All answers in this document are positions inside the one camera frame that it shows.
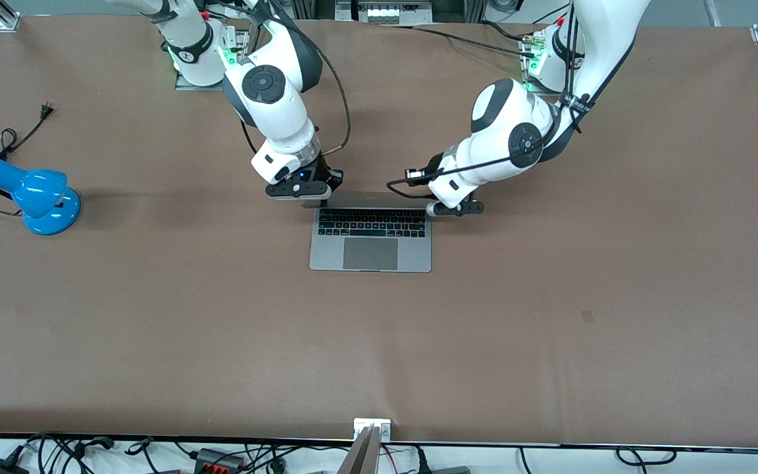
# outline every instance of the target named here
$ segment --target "silver laptop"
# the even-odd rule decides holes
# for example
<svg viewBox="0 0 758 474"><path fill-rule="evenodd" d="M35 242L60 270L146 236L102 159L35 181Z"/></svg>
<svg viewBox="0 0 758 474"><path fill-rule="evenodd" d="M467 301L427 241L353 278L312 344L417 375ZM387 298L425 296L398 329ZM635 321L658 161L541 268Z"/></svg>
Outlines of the silver laptop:
<svg viewBox="0 0 758 474"><path fill-rule="evenodd" d="M426 200L385 192L336 192L316 207L309 268L350 272L431 271Z"/></svg>

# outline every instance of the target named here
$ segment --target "red wire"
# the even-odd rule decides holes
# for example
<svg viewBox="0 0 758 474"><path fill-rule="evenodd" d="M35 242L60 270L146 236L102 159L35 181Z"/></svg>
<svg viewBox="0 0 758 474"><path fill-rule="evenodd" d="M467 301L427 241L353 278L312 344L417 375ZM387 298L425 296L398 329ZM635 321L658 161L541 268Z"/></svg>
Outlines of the red wire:
<svg viewBox="0 0 758 474"><path fill-rule="evenodd" d="M388 455L388 461L391 462L391 467L393 467L394 474L399 474L399 471L397 470L397 463L393 462L393 456L391 456L391 451L388 450L388 447L383 444L382 449L385 450L385 453Z"/></svg>

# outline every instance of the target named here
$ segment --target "blue lamp base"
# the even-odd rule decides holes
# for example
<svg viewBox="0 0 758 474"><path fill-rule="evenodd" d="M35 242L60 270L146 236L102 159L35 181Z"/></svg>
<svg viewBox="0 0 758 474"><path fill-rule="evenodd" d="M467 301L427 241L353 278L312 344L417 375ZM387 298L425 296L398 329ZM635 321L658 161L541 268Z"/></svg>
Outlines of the blue lamp base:
<svg viewBox="0 0 758 474"><path fill-rule="evenodd" d="M22 216L22 222L31 232L39 235L60 234L75 224L81 214L81 198L72 188L67 187L61 198L61 207L54 207L41 218Z"/></svg>

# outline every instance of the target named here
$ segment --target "blue desk lamp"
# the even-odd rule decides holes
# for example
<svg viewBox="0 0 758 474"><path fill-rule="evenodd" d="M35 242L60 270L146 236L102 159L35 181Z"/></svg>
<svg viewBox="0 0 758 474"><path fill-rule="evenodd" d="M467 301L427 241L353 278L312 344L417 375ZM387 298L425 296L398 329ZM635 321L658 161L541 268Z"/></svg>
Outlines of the blue desk lamp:
<svg viewBox="0 0 758 474"><path fill-rule="evenodd" d="M60 234L78 220L81 198L54 170L23 170L0 160L0 190L22 210L22 220L39 235Z"/></svg>

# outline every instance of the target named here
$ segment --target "brown table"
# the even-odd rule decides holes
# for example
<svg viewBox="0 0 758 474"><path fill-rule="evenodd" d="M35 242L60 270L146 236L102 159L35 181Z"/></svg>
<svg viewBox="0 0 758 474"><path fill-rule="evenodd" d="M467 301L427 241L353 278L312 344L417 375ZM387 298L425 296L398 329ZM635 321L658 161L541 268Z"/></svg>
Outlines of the brown table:
<svg viewBox="0 0 758 474"><path fill-rule="evenodd" d="M301 25L349 94L329 159L349 190L466 137L517 74L427 33ZM174 92L158 45L136 17L0 36L0 129L58 107L13 162L84 199L52 238L0 217L0 430L346 438L390 417L409 440L758 446L747 30L640 30L584 134L435 224L418 275L308 270L312 213L265 197L226 100ZM331 77L304 100L340 141Z"/></svg>

